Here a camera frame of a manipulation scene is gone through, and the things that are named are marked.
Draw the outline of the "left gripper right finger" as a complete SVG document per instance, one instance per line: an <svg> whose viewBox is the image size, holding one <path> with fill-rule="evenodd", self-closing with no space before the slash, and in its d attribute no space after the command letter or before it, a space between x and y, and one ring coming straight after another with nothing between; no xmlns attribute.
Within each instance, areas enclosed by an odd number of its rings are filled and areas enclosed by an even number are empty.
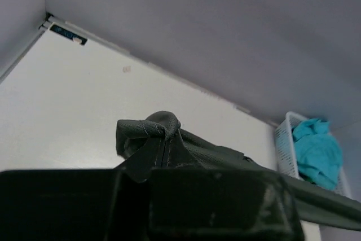
<svg viewBox="0 0 361 241"><path fill-rule="evenodd" d="M286 183L255 170L153 168L149 229L164 240L302 240Z"/></svg>

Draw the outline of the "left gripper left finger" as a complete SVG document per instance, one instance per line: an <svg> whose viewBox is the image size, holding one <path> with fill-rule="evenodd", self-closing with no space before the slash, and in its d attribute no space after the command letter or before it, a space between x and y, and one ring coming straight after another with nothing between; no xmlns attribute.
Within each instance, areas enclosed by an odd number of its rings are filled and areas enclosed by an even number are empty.
<svg viewBox="0 0 361 241"><path fill-rule="evenodd" d="M164 240L149 229L147 178L164 157L148 139L110 169L1 173L2 240Z"/></svg>

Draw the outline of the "dark grey t shirt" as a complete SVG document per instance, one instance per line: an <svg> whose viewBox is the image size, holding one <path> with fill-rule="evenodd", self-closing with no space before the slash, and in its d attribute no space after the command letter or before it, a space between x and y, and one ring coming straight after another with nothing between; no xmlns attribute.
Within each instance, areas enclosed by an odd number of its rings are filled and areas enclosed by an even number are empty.
<svg viewBox="0 0 361 241"><path fill-rule="evenodd" d="M181 128L172 112L158 111L145 120L118 120L116 152L120 167L135 182L145 181L153 168L272 170L242 152L214 145ZM360 202L283 175L302 220L346 230L360 230Z"/></svg>

